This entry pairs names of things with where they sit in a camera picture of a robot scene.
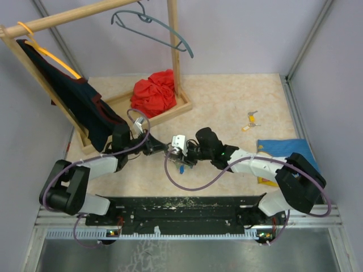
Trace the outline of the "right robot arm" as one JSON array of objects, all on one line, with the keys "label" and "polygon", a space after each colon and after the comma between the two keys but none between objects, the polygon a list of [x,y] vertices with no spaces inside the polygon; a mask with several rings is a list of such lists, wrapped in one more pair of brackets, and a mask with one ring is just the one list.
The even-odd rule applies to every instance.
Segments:
[{"label": "right robot arm", "polygon": [[310,215],[320,196],[324,195],[326,181],[316,168],[301,154],[273,157],[261,152],[251,153],[237,146],[223,144],[209,127],[196,133],[196,142],[183,135],[172,138],[165,160],[172,160],[193,167],[199,161],[208,160],[221,171],[247,173],[265,178],[278,185],[278,189],[260,196],[258,203],[243,208],[237,215],[245,227],[267,224],[276,214],[297,210]]}]

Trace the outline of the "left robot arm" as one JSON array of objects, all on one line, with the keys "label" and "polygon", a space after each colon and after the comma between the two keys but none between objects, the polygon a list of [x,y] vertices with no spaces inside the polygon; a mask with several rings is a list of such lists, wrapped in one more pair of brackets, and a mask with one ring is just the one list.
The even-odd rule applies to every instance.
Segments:
[{"label": "left robot arm", "polygon": [[68,215],[94,214],[104,224],[117,221],[118,211],[106,197],[87,193],[88,182],[123,169],[131,154],[152,155],[167,151],[168,145],[154,138],[148,130],[140,130],[133,138],[128,125],[117,125],[112,141],[99,156],[71,163],[55,162],[39,195],[40,204],[48,211]]}]

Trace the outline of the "key with yellow window tag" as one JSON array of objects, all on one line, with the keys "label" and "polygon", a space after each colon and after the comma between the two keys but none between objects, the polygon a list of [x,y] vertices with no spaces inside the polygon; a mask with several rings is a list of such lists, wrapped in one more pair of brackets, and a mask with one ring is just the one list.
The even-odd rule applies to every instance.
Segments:
[{"label": "key with yellow window tag", "polygon": [[246,132],[246,131],[250,130],[251,128],[254,128],[254,127],[257,127],[257,126],[261,126],[261,125],[260,124],[256,124],[254,122],[250,122],[246,126],[242,127],[241,131],[242,132]]}]

